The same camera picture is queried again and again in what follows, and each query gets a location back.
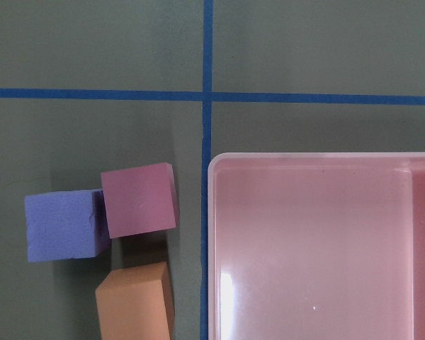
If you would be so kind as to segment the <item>magenta foam cube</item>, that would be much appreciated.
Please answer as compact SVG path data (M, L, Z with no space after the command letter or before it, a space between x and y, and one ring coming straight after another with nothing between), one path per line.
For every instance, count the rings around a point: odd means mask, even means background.
M169 163L106 171L101 185L112 239L178 226L179 204Z

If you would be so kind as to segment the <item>pink plastic bin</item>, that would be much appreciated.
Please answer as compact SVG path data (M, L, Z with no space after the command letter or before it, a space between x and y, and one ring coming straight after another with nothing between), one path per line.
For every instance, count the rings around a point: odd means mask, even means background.
M425 152L224 153L210 339L425 339Z

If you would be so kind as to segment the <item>orange foam cube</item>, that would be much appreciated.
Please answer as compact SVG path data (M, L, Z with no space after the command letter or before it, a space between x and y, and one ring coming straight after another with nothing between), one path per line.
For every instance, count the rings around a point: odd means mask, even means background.
M111 271L95 291L102 339L172 339L174 301L166 262Z

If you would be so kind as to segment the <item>purple foam cube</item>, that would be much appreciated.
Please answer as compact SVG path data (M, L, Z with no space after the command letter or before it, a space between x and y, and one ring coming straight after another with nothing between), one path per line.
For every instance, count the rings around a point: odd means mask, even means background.
M89 259L111 247L101 189L24 198L28 261Z

